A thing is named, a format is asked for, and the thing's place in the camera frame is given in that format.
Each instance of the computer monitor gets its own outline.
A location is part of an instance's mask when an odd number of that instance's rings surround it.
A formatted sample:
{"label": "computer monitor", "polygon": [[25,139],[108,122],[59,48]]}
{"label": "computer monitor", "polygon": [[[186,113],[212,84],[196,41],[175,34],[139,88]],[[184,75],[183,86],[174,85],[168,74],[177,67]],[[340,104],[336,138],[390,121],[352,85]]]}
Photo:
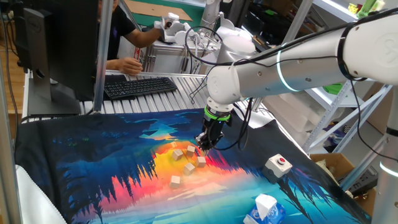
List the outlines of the computer monitor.
{"label": "computer monitor", "polygon": [[23,0],[12,10],[17,53],[33,74],[28,114],[79,114],[75,92],[94,95],[98,0]]}

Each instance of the sunset artwork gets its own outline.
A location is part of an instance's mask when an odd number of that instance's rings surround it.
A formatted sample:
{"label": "sunset artwork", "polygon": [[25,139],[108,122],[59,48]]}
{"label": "sunset artwork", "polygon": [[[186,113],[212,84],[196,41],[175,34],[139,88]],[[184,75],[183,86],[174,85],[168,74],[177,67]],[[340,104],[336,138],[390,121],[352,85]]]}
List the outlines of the sunset artwork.
{"label": "sunset artwork", "polygon": [[[283,223],[371,222],[275,123],[250,129],[244,151],[213,149],[204,167],[184,175],[185,165],[204,156],[193,138],[201,133],[202,118],[203,110],[186,110],[42,123],[53,169],[48,172],[57,184],[44,173],[28,173],[46,194],[52,188],[67,223],[242,223],[259,194],[284,206]],[[233,118],[218,147],[235,142],[241,121]],[[186,155],[188,146],[196,149],[192,157]],[[179,149],[184,155],[175,161],[172,154]],[[273,185],[261,169],[277,153],[293,168]],[[177,189],[170,187],[173,175],[180,177]]]}

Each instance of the monitor stand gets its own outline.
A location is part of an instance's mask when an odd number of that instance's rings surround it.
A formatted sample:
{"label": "monitor stand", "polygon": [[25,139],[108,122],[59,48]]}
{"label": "monitor stand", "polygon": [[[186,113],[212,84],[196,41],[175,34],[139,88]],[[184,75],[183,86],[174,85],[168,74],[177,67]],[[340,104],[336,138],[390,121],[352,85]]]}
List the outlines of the monitor stand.
{"label": "monitor stand", "polygon": [[27,114],[32,116],[67,116],[81,113],[75,92],[61,84],[50,84],[51,100],[38,94],[33,78],[29,79]]}
{"label": "monitor stand", "polygon": [[50,84],[49,48],[56,47],[47,46],[47,43],[53,40],[49,29],[51,13],[24,9],[24,14],[28,18],[25,24],[33,75],[33,78],[29,79],[28,115],[80,114],[80,104],[76,100],[74,91],[60,83]]}

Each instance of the black shirt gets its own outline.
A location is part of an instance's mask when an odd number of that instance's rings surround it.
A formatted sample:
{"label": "black shirt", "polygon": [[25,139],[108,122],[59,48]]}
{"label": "black shirt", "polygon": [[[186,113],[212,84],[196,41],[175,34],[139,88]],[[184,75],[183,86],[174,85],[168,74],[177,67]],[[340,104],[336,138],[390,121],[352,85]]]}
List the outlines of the black shirt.
{"label": "black shirt", "polygon": [[131,33],[134,29],[136,29],[134,24],[127,18],[127,15],[124,13],[124,11],[117,6],[112,13],[108,60],[118,59],[120,37]]}

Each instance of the hand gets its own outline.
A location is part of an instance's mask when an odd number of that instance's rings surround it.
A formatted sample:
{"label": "hand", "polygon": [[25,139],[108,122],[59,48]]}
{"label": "hand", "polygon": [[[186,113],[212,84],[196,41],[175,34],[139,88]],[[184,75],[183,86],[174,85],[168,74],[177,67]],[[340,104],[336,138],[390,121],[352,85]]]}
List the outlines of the hand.
{"label": "hand", "polygon": [[126,57],[118,60],[118,70],[122,73],[137,75],[142,69],[142,64],[135,58]]}

